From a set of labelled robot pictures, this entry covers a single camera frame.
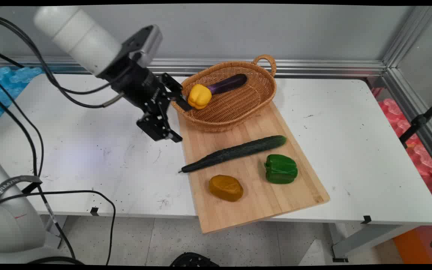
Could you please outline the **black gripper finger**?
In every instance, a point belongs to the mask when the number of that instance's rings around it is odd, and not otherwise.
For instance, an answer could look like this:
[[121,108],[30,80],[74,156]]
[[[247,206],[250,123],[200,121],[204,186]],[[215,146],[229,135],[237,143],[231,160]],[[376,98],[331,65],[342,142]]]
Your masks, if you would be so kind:
[[146,112],[136,124],[154,141],[172,140],[179,143],[182,137],[170,128],[166,112],[161,106],[157,106],[156,112]]
[[171,100],[175,101],[183,111],[187,112],[193,109],[189,103],[187,103],[185,96],[182,94],[183,87],[178,83],[172,76],[166,72],[160,76],[162,84],[169,90],[166,96]]

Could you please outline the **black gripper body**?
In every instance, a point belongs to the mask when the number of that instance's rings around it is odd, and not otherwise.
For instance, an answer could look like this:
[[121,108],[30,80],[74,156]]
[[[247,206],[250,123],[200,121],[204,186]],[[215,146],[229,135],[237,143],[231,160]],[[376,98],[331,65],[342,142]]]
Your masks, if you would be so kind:
[[148,68],[132,63],[111,88],[123,93],[124,98],[150,115],[167,114],[169,100],[161,79]]

